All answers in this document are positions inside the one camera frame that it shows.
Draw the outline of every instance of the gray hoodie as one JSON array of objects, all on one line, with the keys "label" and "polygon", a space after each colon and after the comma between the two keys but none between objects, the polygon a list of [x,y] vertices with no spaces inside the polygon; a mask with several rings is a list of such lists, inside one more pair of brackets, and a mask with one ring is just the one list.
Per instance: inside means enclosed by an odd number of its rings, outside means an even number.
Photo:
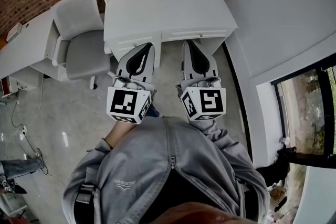
[{"label": "gray hoodie", "polygon": [[245,216],[244,189],[257,193],[259,222],[269,207],[263,177],[245,148],[215,120],[190,123],[177,118],[145,117],[111,150],[104,139],[78,164],[70,177],[63,211],[75,223],[73,207],[79,186],[93,183],[95,223],[139,223],[162,189],[171,169],[197,187],[219,208]]}]

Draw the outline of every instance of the black and white marker cube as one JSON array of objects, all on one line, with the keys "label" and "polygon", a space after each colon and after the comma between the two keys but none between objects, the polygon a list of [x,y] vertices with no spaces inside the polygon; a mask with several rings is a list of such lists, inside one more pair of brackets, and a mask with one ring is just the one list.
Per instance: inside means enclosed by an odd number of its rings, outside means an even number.
[{"label": "black and white marker cube", "polygon": [[212,120],[226,113],[224,88],[187,87],[181,101],[191,121]]},{"label": "black and white marker cube", "polygon": [[151,103],[150,91],[109,87],[106,113],[116,121],[139,124]]}]

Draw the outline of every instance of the sleeve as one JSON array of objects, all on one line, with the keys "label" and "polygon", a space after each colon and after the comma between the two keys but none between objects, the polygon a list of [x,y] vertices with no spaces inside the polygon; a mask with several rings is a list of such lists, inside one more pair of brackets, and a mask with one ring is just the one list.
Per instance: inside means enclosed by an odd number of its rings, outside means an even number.
[{"label": "sleeve", "polygon": [[230,162],[237,179],[254,187],[259,200],[262,201],[262,208],[259,207],[259,216],[261,218],[265,217],[269,208],[267,186],[262,175],[254,168],[244,146],[239,142],[234,142],[228,135],[227,130],[218,128],[215,120],[190,121],[190,125],[199,129],[219,148]]},{"label": "sleeve", "polygon": [[87,178],[96,178],[102,160],[110,151],[110,145],[102,138],[96,148],[90,151],[72,172],[62,201],[63,212],[69,223],[75,223],[73,207],[79,187],[86,182]]}]

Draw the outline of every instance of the wrist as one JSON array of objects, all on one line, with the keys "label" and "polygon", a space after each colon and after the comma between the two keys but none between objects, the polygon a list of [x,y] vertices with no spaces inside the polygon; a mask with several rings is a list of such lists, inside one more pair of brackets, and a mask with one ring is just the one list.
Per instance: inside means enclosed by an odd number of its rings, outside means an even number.
[{"label": "wrist", "polygon": [[135,126],[136,124],[134,123],[117,121],[112,131],[106,136],[105,141],[113,148]]}]

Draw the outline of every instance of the jeans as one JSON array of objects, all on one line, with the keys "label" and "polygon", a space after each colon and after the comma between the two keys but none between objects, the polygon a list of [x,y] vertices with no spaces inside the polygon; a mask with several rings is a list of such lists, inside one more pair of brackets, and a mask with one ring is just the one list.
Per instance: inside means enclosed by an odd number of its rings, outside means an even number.
[{"label": "jeans", "polygon": [[145,114],[145,117],[154,117],[158,118],[160,116],[160,113],[155,109],[153,104],[151,104]]},{"label": "jeans", "polygon": [[7,180],[35,172],[37,169],[44,167],[43,161],[40,158],[12,159],[9,161],[0,161],[0,163],[4,168]]}]

